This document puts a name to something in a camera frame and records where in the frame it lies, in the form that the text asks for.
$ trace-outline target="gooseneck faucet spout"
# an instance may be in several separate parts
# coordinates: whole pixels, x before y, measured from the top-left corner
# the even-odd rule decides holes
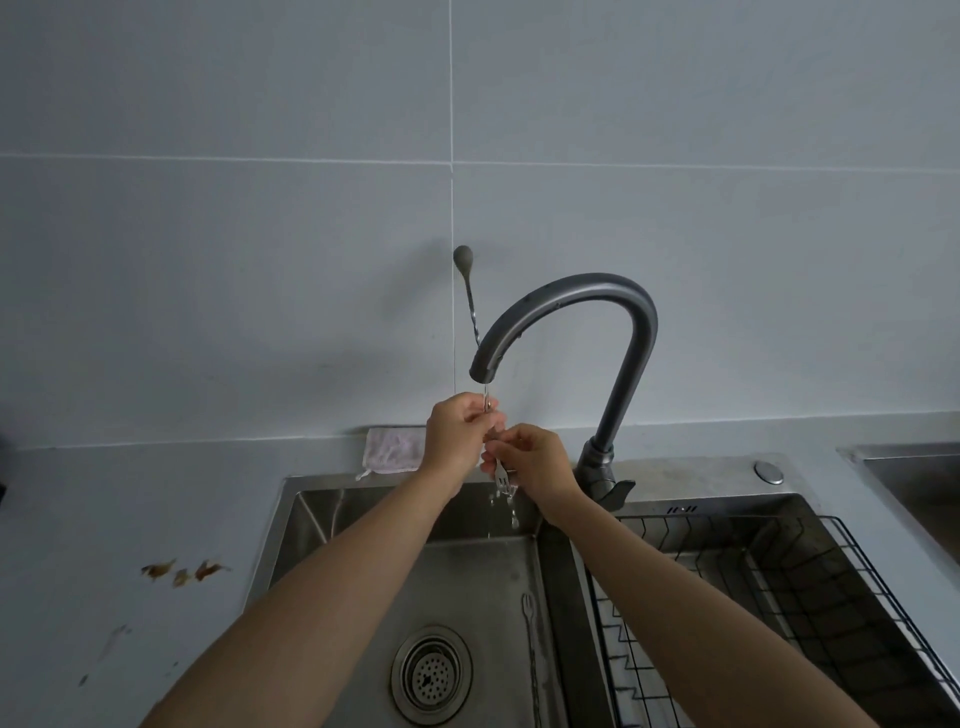
[[[493,381],[500,360],[521,333],[547,314],[580,301],[619,303],[634,323],[630,346],[600,425],[584,445],[574,470],[577,482],[590,497],[609,510],[618,510],[634,483],[629,480],[616,483],[613,478],[610,467],[613,438],[657,339],[657,309],[643,288],[630,279],[610,273],[583,273],[547,283],[514,303],[496,320],[473,357],[470,376],[480,384]]]

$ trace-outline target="drain ring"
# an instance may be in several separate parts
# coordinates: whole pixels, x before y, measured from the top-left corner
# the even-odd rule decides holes
[[[396,652],[390,687],[407,720],[439,725],[463,706],[472,679],[473,664],[460,635],[431,625],[410,635]]]

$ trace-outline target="countertop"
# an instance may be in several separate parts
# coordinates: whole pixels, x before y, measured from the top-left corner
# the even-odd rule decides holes
[[[590,430],[562,430],[579,453]],[[778,453],[960,674],[960,590],[837,449],[960,442],[960,414],[621,429],[617,461]],[[359,471],[362,437],[36,449],[0,458],[0,716],[134,726],[240,614],[283,479]],[[176,559],[152,581],[141,568]],[[203,560],[227,567],[173,586]]]

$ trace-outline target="person's left arm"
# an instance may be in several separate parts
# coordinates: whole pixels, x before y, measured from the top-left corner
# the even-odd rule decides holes
[[[321,725],[434,521],[504,416],[481,395],[440,402],[420,469],[280,579],[187,670],[141,728]]]

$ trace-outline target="sink drain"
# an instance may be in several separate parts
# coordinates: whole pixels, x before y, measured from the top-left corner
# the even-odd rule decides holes
[[[467,645],[452,629],[437,625],[418,630],[400,646],[390,687],[407,720],[438,725],[460,710],[472,679]]]

